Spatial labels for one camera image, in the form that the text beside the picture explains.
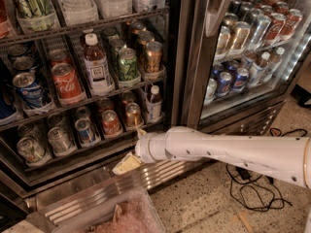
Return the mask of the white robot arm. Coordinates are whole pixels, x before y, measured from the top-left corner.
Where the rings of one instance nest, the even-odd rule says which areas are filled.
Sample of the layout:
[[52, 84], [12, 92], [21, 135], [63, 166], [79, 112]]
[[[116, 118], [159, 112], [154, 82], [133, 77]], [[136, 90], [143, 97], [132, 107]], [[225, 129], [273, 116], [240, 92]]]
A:
[[137, 134], [135, 151], [114, 167], [115, 174], [127, 173], [145, 163], [196, 162], [210, 158], [238, 170], [311, 187], [311, 141], [308, 137], [208, 135], [183, 126], [160, 133], [139, 129]]

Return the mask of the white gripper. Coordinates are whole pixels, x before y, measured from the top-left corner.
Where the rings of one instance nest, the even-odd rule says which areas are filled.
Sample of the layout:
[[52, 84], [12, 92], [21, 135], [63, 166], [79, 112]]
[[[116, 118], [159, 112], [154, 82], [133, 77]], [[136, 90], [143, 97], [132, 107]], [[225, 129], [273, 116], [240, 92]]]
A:
[[166, 158], [165, 134], [147, 133], [144, 129], [137, 129], [139, 140], [135, 146], [135, 153], [129, 152], [114, 168], [115, 175], [122, 175], [144, 163], [154, 163]]

